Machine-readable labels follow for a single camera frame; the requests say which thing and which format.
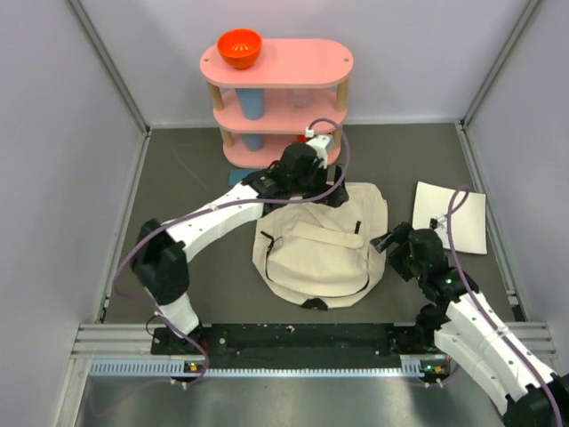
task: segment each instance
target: shelf tier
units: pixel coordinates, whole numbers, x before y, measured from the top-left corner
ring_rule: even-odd
[[[332,87],[348,78],[353,64],[346,46],[319,38],[264,38],[259,59],[247,69],[228,65],[216,45],[200,59],[212,85],[276,89]]]
[[[237,167],[261,169],[281,158],[283,151],[294,141],[293,135],[267,135],[262,149],[250,151],[243,143],[241,136],[233,134],[234,144],[231,147],[223,145],[223,153],[227,160]],[[340,147],[334,148],[328,156],[331,165],[340,155]]]
[[[294,107],[291,92],[279,89],[265,90],[265,114],[257,120],[244,117],[235,91],[223,94],[222,110],[213,110],[218,124],[235,133],[294,133],[304,134],[312,120],[320,117],[331,118],[341,124],[346,118],[346,110],[338,111],[336,93],[329,89],[309,91],[310,103],[306,107]],[[315,132],[330,133],[334,126],[327,123],[315,125]]]

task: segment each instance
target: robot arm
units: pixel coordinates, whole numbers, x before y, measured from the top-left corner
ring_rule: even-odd
[[[328,190],[327,154],[332,147],[330,135],[318,135],[305,144],[288,146],[280,160],[267,169],[249,174],[228,193],[198,209],[196,215],[190,215],[194,216],[192,219],[158,234],[134,256],[132,271],[155,300],[162,316],[180,333],[189,334],[200,323],[187,294],[188,263],[231,230],[284,205],[279,201],[293,196],[314,197]],[[336,181],[340,179],[339,170],[336,169]],[[348,193],[342,183],[318,203],[339,206],[347,199]],[[146,222],[138,241],[161,225],[157,220]]]
[[[449,266],[434,230],[414,230],[403,222],[372,240],[379,252],[392,244],[397,247],[388,255],[388,263],[404,280],[416,278],[425,296],[434,303],[421,309],[412,334],[397,338],[400,351],[435,346],[455,359],[483,388],[505,425],[550,426],[551,405],[535,374],[511,348],[514,346],[529,359],[569,420],[569,375],[560,378],[537,359],[493,312],[477,284],[466,275],[477,301],[498,328],[483,318],[457,269]]]

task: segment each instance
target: beige canvas bag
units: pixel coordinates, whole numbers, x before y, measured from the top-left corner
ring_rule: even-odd
[[[369,183],[347,183],[340,207],[287,205],[257,221],[252,260],[268,287],[305,308],[349,307],[385,270],[370,245],[388,229],[387,202]]]

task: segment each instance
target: top shelf board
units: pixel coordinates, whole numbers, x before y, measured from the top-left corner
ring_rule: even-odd
[[[333,40],[267,38],[250,68],[231,67],[214,45],[202,55],[200,69],[219,87],[324,89],[343,82],[353,64],[349,49]]]

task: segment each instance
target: red object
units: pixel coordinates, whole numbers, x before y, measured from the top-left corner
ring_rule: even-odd
[[[221,58],[238,69],[251,67],[259,58],[262,39],[249,28],[236,28],[223,34],[217,41]]]

